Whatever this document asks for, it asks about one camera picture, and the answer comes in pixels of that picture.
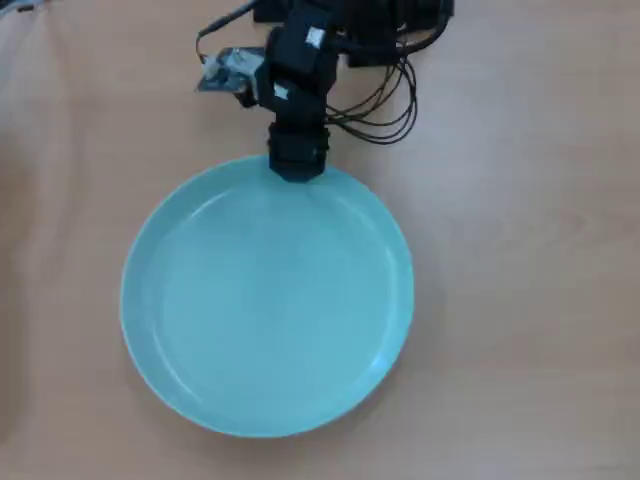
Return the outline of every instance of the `light blue plate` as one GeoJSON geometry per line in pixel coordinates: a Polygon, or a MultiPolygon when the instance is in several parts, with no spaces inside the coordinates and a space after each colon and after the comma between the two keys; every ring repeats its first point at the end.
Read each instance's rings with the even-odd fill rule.
{"type": "Polygon", "coordinates": [[[411,255],[384,205],[329,167],[287,183],[251,157],[207,170],[147,220],[124,268],[131,357],[204,427],[280,437],[360,403],[413,314],[411,255]]]}

